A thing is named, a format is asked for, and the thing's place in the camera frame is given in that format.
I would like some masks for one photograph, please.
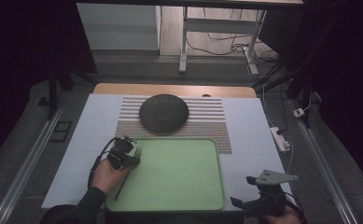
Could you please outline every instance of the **table leg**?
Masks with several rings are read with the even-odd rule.
[[[179,73],[184,74],[187,72],[187,27],[188,27],[188,7],[183,8],[184,19],[182,28],[182,42],[180,53],[180,67]]]
[[[257,69],[257,65],[254,62],[254,57],[252,55],[252,52],[254,50],[254,45],[255,45],[255,43],[257,41],[260,26],[262,25],[263,17],[265,16],[265,13],[266,13],[266,10],[260,10],[258,12],[257,23],[256,23],[256,26],[254,28],[254,32],[251,35],[250,44],[248,45],[247,50],[244,51],[244,55],[245,55],[245,57],[246,57],[246,59],[248,61],[248,66],[250,67],[252,76],[259,75],[259,71]]]

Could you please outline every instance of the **gray floor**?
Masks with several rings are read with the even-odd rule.
[[[155,53],[94,51],[94,58],[99,72],[99,75],[94,75],[94,78],[99,82],[248,87],[258,81],[257,78],[248,75],[245,59],[189,58],[187,73],[181,76],[178,74],[177,59],[159,57]],[[263,64],[259,67],[259,71],[264,74],[270,67],[270,64]],[[60,91],[61,95],[69,95],[69,101],[59,121],[72,122],[70,134],[66,136],[64,142],[49,141],[46,144],[8,223],[38,223],[45,213],[40,206],[62,161],[84,104],[93,91],[93,86],[86,80],[78,76],[73,76],[73,80],[76,86],[72,91]],[[293,193],[301,201],[310,223],[343,223],[337,206],[317,169],[312,153],[300,132],[298,122],[292,115],[293,108],[290,106],[290,101],[282,97],[281,92],[280,88],[276,88],[266,92],[264,99],[262,94],[259,98],[266,105],[268,120],[270,120],[268,125],[272,123],[274,126],[286,129],[284,136],[286,140],[292,142],[294,153],[289,172],[300,177],[299,181],[291,183]],[[46,124],[48,108],[38,106],[37,103],[41,97],[47,96],[48,83],[46,81],[31,89],[29,104],[0,150],[0,202]],[[342,143],[321,120],[318,114],[319,100],[315,97],[312,99],[311,130],[356,213],[357,220],[363,223],[363,174]],[[297,105],[298,101],[293,100],[292,104]],[[58,140],[62,137],[53,134],[51,139]],[[291,153],[279,156],[287,169]]]

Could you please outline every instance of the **black curtain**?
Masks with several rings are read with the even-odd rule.
[[[363,171],[363,0],[344,6],[316,60],[322,119]]]
[[[49,71],[96,72],[76,3],[0,0],[0,147]]]

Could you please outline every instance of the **electrical outlet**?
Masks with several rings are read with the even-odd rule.
[[[297,110],[294,110],[294,115],[295,117],[300,118],[304,115],[304,111],[302,110],[302,108],[299,108]]]
[[[289,144],[289,142],[286,141],[286,139],[284,139],[282,134],[278,134],[277,131],[279,131],[279,129],[277,127],[272,127],[271,128],[271,132],[273,135],[273,139],[274,142],[276,143],[278,149],[281,152],[288,152],[291,145]]]

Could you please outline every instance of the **power strip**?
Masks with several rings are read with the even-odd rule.
[[[286,139],[284,139],[282,134],[277,133],[278,131],[279,129],[277,127],[271,128],[273,139],[281,152],[288,152],[291,145],[286,141]]]

